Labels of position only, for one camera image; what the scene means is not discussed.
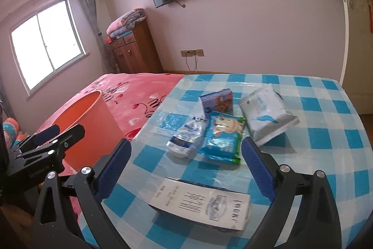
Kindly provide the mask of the colourful pillow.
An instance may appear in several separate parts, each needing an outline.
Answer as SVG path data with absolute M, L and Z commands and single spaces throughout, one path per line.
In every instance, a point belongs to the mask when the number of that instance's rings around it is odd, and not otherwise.
M 3 130 L 7 149 L 19 144 L 28 136 L 26 133 L 21 132 L 20 125 L 18 124 L 17 120 L 13 118 L 5 119 L 3 122 Z

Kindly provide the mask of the white printed box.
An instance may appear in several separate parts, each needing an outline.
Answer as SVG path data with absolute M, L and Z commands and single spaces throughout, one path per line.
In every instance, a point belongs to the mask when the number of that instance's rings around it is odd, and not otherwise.
M 165 178 L 149 205 L 198 224 L 242 231 L 249 214 L 250 195 Z

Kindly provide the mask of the white door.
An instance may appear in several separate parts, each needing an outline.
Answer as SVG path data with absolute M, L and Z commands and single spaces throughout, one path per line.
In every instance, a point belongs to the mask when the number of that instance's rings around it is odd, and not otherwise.
M 345 53 L 340 83 L 359 114 L 372 114 L 372 0 L 343 0 Z

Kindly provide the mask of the white feather wipes pack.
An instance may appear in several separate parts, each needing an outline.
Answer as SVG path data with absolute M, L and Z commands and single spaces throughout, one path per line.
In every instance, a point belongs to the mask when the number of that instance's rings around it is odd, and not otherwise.
M 250 137 L 263 146 L 300 120 L 285 106 L 283 98 L 272 85 L 266 85 L 241 98 L 238 105 L 247 120 Z

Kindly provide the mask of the blue checkered plastic tablecloth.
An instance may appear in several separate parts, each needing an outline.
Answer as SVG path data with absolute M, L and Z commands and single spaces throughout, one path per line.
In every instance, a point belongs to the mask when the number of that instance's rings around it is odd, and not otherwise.
M 335 80 L 185 76 L 109 171 L 99 248 L 372 247 L 372 148 Z

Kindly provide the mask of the folded pink blankets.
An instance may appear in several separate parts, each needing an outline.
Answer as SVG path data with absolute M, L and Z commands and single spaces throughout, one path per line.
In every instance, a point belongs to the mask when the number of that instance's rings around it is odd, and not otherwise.
M 124 32 L 132 30 L 135 25 L 146 19 L 144 8 L 138 7 L 126 12 L 108 26 L 106 34 L 111 37 L 117 37 Z

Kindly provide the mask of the wall power outlet strip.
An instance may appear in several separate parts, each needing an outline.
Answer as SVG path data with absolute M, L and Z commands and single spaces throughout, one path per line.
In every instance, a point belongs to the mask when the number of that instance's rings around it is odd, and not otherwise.
M 180 51 L 182 57 L 204 57 L 204 50 L 197 49 L 197 50 L 183 50 Z

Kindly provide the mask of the brown wooden cabinet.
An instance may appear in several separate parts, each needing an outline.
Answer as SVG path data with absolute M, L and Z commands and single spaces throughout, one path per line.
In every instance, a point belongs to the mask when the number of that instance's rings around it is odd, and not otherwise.
M 146 20 L 107 45 L 121 73 L 163 73 Z

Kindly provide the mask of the white blue bag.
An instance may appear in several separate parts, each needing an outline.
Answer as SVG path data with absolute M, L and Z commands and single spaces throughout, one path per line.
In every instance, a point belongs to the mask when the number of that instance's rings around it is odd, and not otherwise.
M 192 157 L 202 147 L 208 126 L 209 121 L 205 118 L 188 120 L 166 144 L 168 152 L 180 159 Z

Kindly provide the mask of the window with white frame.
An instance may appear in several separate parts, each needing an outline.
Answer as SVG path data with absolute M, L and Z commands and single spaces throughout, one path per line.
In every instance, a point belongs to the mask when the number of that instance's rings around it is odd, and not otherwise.
M 10 42 L 29 97 L 89 55 L 69 0 L 56 0 L 29 14 L 10 30 Z

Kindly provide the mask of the blue orange small box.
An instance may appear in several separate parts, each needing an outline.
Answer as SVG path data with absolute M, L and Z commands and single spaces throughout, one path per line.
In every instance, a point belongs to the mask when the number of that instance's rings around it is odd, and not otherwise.
M 229 88 L 201 95 L 199 100 L 202 104 L 205 119 L 210 119 L 212 112 L 233 113 L 233 92 Z

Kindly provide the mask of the green blue dog wipes pack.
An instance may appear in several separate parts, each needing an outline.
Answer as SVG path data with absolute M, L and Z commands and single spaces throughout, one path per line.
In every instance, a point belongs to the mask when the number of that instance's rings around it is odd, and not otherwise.
M 213 161 L 240 164 L 239 150 L 245 123 L 243 117 L 212 111 L 200 153 Z

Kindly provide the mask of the grey checkered curtain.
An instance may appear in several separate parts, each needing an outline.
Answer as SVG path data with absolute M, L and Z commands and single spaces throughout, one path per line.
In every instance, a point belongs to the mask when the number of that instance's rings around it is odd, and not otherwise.
M 102 32 L 99 29 L 97 20 L 97 8 L 95 0 L 79 0 L 80 5 L 84 11 L 85 17 L 88 20 L 90 28 L 95 36 L 97 46 L 101 55 L 101 62 L 106 73 L 117 73 L 117 64 L 113 58 L 113 54 L 106 46 Z

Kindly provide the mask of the orange plastic trash bucket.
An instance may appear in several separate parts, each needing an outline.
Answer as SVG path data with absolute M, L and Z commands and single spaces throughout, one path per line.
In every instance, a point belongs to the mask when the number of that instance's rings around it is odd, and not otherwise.
M 85 136 L 66 152 L 65 161 L 74 170 L 94 165 L 100 157 L 110 154 L 124 134 L 111 114 L 102 92 L 97 90 L 68 106 L 53 122 L 60 131 L 80 124 Z

